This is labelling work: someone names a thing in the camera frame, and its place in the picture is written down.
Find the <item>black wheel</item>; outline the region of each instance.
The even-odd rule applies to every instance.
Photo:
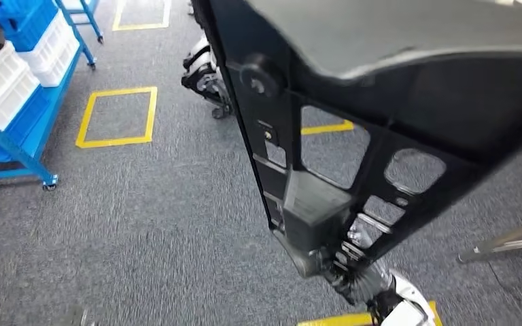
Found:
[[[57,185],[43,185],[43,190],[46,192],[52,192],[57,188]]]
[[[213,111],[211,111],[211,116],[213,117],[213,119],[219,120],[226,117],[227,113],[225,112],[225,110],[223,110],[222,107],[216,107],[215,109],[213,109]]]

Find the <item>metal stand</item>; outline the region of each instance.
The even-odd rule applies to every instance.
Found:
[[[484,241],[464,253],[460,253],[458,259],[460,262],[466,263],[489,253],[522,249],[522,240],[519,240],[520,238],[522,238],[522,226],[492,240]]]

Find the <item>yellow tape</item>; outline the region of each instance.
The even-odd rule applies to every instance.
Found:
[[[147,113],[147,124],[145,125],[145,134],[141,137],[125,137],[116,139],[101,139],[96,141],[86,141],[87,129],[91,121],[91,115],[93,113],[93,107],[98,97],[103,96],[119,96],[127,94],[138,94],[138,93],[150,93],[149,97],[149,110]],[[83,120],[81,121],[81,127],[77,134],[77,140],[75,145],[80,148],[95,148],[95,147],[107,147],[107,146],[120,146],[130,144],[142,144],[149,143],[153,139],[153,125],[155,122],[155,109],[157,107],[157,87],[143,87],[143,88],[126,88],[122,90],[102,90],[93,92],[87,102],[85,113],[83,114]]]
[[[343,121],[342,124],[328,124],[326,126],[301,128],[301,135],[322,134],[324,132],[348,131],[348,130],[353,130],[353,128],[354,128],[353,122],[350,122],[349,120],[345,120],[345,121]]]
[[[435,326],[443,326],[441,319],[437,315],[437,305],[434,301],[429,302],[429,306],[435,314]],[[370,326],[372,323],[369,314],[345,314],[343,316],[329,317],[315,321],[304,321],[297,326]]]
[[[117,12],[113,20],[113,31],[138,31],[141,29],[165,29],[169,27],[169,13],[171,11],[171,0],[164,0],[163,21],[156,24],[130,24],[121,25],[121,18],[125,10],[126,0],[117,2]]]

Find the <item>yellow tape square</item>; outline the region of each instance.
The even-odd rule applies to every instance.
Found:
[[[89,122],[91,121],[91,115],[93,113],[93,107],[98,97],[104,96],[118,96],[138,93],[149,93],[149,111],[147,113],[147,124],[145,125],[145,134],[141,137],[126,137],[116,139],[103,139],[100,141],[86,141],[87,129],[89,128]],[[102,90],[91,93],[89,101],[87,102],[87,108],[81,121],[81,128],[77,135],[77,141],[75,145],[80,148],[95,148],[95,147],[107,147],[107,146],[119,146],[129,144],[142,144],[149,143],[153,140],[153,124],[155,121],[155,108],[157,106],[157,87],[143,87],[143,88],[127,88],[122,90]]]
[[[121,25],[121,18],[123,17],[123,10],[125,10],[126,0],[119,0],[117,3],[117,12],[113,20],[113,31],[138,31],[140,29],[165,29],[169,27],[169,14],[171,12],[171,1],[164,0],[163,7],[163,21],[156,24],[130,24]]]
[[[344,120],[342,124],[328,124],[325,126],[301,128],[301,135],[305,136],[308,134],[322,134],[324,132],[349,131],[353,130],[353,128],[353,122]]]

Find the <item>blue metal shelf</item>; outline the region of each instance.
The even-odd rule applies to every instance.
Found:
[[[80,46],[59,86],[55,88],[43,89],[46,98],[49,100],[48,106],[43,108],[43,113],[38,118],[25,140],[21,143],[15,143],[7,135],[7,133],[0,131],[0,147],[6,151],[7,155],[9,156],[2,157],[0,162],[19,162],[23,165],[22,168],[0,170],[0,179],[35,175],[43,181],[43,188],[47,190],[55,188],[58,177],[57,175],[50,173],[41,164],[40,157],[45,144],[49,139],[53,125],[55,124],[57,113],[60,107],[63,105],[63,99],[67,93],[69,84],[71,83],[71,78],[75,72],[75,68],[77,67],[81,53],[85,54],[88,65],[92,69],[95,67],[95,59],[93,58],[87,45],[84,43],[83,38],[79,34],[79,31],[73,24],[70,13],[66,10],[65,6],[61,3],[60,0],[55,0],[55,2],[63,12],[63,16],[67,22],[73,26],[73,32],[79,41]]]

